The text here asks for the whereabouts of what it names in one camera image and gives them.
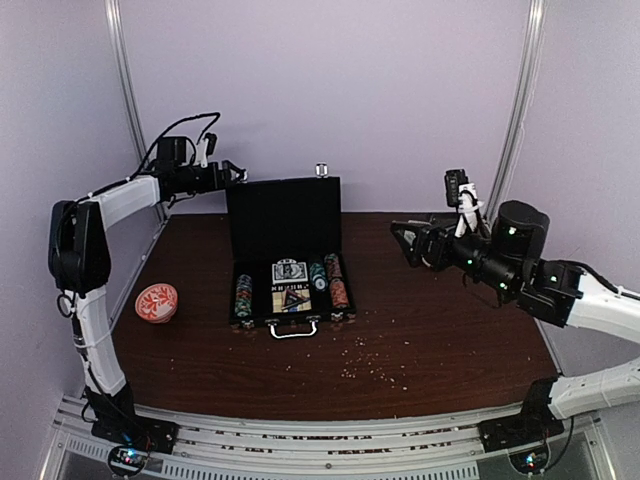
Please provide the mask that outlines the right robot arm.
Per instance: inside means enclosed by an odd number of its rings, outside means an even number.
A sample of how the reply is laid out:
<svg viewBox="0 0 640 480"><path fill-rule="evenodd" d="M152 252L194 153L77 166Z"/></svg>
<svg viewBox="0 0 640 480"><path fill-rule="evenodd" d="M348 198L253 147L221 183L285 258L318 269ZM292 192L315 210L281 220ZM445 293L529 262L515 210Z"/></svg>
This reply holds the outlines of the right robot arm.
<svg viewBox="0 0 640 480"><path fill-rule="evenodd" d="M511 200L500 205L488 238L414 221L394 221L390 231L413 267L457 267L466 279L492 288L499 303L513 302L537 320L638 342L638 293L614 285L587 264L542 259L549 224L546 214ZM633 360L582 376L536 380L519 413L483 421L479 430L486 450L508 448L559 434L564 420L577 414L638 399L639 362Z"/></svg>

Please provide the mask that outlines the blue white playing card box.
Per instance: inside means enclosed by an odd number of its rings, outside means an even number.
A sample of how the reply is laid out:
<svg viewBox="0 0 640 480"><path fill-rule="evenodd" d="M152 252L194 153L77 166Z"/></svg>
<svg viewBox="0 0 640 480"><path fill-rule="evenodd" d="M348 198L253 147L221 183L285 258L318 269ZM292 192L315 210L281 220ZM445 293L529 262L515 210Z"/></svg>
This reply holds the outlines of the blue white playing card box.
<svg viewBox="0 0 640 480"><path fill-rule="evenodd" d="M281 259L271 266L274 285L301 283L309 280L307 263L294 259Z"/></svg>

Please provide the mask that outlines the red black poker chip stack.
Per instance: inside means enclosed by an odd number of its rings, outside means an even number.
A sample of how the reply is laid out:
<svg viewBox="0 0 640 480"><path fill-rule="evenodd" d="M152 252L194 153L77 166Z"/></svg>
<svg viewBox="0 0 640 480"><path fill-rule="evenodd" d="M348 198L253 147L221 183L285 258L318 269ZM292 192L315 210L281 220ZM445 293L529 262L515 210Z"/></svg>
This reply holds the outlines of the red black poker chip stack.
<svg viewBox="0 0 640 480"><path fill-rule="evenodd" d="M339 257L335 253L325 256L325 269L334 308L348 308L349 298L343 279Z"/></svg>

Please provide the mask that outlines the black poker set case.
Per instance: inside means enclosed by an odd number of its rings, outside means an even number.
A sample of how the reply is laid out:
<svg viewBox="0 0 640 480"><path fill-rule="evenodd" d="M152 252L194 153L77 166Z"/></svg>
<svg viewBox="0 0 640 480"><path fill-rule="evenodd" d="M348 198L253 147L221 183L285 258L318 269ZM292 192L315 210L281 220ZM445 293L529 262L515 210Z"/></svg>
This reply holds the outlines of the black poker set case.
<svg viewBox="0 0 640 480"><path fill-rule="evenodd" d="M317 175L238 184L226 193L233 270L229 300L229 325L233 329L266 328L275 339L291 337L289 327L302 326L302 337L311 337L322 322L352 323L356 302L349 282L342 244L341 181L336 176ZM334 308L328 287L317 291L310 265L335 253L339 257L348 298L348 308ZM312 308L294 313L274 313L271 266L281 259L307 263ZM239 275L252 278L252 313L234 313Z"/></svg>

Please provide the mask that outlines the green poker chip stack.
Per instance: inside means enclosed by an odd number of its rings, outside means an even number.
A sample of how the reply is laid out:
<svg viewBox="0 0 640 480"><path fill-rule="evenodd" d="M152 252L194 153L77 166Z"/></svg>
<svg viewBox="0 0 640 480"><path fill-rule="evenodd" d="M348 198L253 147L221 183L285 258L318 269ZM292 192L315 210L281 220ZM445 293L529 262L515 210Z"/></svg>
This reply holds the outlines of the green poker chip stack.
<svg viewBox="0 0 640 480"><path fill-rule="evenodd" d="M317 291L323 292L327 289L328 280L321 262L315 261L310 265L310 277L311 283Z"/></svg>

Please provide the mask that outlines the red triangle marker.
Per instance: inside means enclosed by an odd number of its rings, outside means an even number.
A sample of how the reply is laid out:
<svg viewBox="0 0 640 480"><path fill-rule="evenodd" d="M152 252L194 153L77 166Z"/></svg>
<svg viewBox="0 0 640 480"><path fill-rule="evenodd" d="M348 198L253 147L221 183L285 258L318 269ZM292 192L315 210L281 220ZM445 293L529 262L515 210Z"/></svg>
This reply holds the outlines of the red triangle marker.
<svg viewBox="0 0 640 480"><path fill-rule="evenodd" d="M309 301L310 299L302 294L298 294L292 290L286 290L283 293L281 309L285 312L294 311Z"/></svg>

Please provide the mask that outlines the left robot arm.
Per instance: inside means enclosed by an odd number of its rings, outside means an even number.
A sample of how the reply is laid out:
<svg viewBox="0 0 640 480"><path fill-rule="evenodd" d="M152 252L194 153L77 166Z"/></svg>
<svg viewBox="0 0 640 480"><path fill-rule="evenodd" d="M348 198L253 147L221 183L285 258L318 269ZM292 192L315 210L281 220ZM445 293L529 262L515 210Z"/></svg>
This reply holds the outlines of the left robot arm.
<svg viewBox="0 0 640 480"><path fill-rule="evenodd" d="M176 423L136 413L133 390L121 369L106 307L111 274L107 231L139 211L164 202L227 190L247 178L232 162L216 162L217 112L184 154L180 138L164 130L130 176L76 200L57 202L51 211L48 268L59 290L59 312L70 319L74 345L84 369L88 405L95 419L91 433L138 451L170 453Z"/></svg>

